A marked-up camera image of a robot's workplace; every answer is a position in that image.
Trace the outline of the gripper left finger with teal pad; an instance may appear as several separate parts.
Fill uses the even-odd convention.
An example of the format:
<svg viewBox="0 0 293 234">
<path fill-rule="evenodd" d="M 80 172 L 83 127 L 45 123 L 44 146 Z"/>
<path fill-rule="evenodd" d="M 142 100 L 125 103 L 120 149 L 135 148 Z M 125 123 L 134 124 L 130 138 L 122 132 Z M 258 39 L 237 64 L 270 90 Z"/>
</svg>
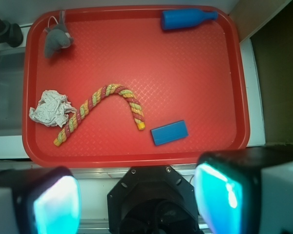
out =
<svg viewBox="0 0 293 234">
<path fill-rule="evenodd" d="M 0 234 L 75 234 L 81 192 L 66 167 L 0 170 Z"/>
</svg>

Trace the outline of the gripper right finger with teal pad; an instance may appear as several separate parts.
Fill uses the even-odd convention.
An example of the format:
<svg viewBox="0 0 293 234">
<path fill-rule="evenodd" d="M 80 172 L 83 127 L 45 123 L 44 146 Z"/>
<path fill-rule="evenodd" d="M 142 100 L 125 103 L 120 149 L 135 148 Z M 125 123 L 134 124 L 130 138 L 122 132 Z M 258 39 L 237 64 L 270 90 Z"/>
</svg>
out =
<svg viewBox="0 0 293 234">
<path fill-rule="evenodd" d="M 214 234 L 293 234 L 291 146 L 205 152 L 193 185 Z"/>
</svg>

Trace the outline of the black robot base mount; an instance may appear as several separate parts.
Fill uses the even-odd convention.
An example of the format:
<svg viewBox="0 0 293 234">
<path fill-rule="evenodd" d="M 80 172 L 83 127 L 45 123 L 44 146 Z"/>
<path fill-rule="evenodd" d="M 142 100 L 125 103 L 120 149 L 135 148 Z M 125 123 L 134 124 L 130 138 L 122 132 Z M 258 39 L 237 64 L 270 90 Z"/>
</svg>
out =
<svg viewBox="0 0 293 234">
<path fill-rule="evenodd" d="M 194 187 L 170 166 L 132 167 L 107 195 L 112 234 L 201 234 Z"/>
</svg>

